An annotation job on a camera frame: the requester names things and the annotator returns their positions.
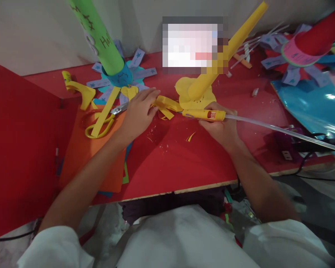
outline red tabletop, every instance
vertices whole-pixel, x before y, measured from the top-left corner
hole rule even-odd
[[[284,127],[300,126],[283,107],[270,81],[275,76],[267,75],[260,61],[264,55],[257,51],[251,55],[253,67],[247,69],[238,64],[231,70],[232,77],[219,75],[212,84],[217,101],[238,111],[238,115]],[[86,84],[100,79],[100,74],[91,69],[92,64],[66,69],[77,82]],[[144,56],[141,67],[156,67],[158,75],[144,79],[150,87],[161,90],[161,95],[177,100],[174,85],[183,76],[162,73],[162,54]],[[26,79],[42,88],[59,95],[67,96],[61,70],[35,74]],[[252,91],[259,88],[258,95]],[[257,125],[238,122],[238,133],[257,161],[269,173],[295,169],[298,164],[284,160],[273,138],[272,130]],[[191,142],[186,142],[192,133]],[[333,161],[333,156],[319,157],[307,162],[315,165]],[[157,116],[150,127],[138,137],[127,160],[129,180],[122,191],[108,199],[98,195],[95,203],[130,200],[167,192],[204,189],[226,185],[236,180],[236,172],[228,154],[197,123],[197,120],[183,118],[176,114],[172,120],[161,120]]]

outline yellow glue gun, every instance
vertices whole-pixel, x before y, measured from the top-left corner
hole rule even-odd
[[[183,116],[190,118],[198,118],[207,121],[223,121],[226,116],[225,111],[212,111],[212,110],[197,110],[197,109],[188,109],[183,110]]]

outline pink paper band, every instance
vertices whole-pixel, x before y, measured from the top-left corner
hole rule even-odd
[[[282,47],[282,56],[290,64],[297,67],[307,67],[316,63],[323,55],[311,56],[302,52],[295,43],[294,36],[288,43],[284,44]]]

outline orange paper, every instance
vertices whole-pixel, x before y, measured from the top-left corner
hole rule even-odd
[[[68,144],[66,156],[64,158],[62,173],[59,180],[60,189],[63,189],[73,177],[86,165],[86,163],[94,156],[99,149],[108,141],[112,134],[121,126],[125,112],[115,117],[115,122],[106,136],[99,139],[89,139],[84,134],[81,127],[81,120],[87,111],[78,109],[76,121],[74,123],[72,136]],[[112,164],[111,170],[100,187],[103,192],[120,192],[123,181],[123,170],[125,161],[125,150],[117,157],[115,163]]]

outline white sleeve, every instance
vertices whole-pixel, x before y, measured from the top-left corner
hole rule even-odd
[[[335,267],[321,240],[303,223],[277,221],[246,232],[243,250],[263,268]]]
[[[90,268],[93,262],[72,228],[55,226],[40,232],[17,264],[19,268]]]

